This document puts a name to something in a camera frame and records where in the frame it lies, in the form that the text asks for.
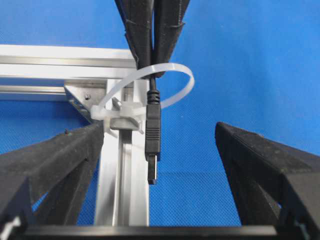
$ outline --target screw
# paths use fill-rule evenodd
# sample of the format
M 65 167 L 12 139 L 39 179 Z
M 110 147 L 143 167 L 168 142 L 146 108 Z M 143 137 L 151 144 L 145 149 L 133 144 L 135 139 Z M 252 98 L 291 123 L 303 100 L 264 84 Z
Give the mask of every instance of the screw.
M 85 99 L 85 100 L 89 100 L 90 98 L 91 98 L 91 95 L 90 95 L 90 94 L 84 95 L 84 99 Z

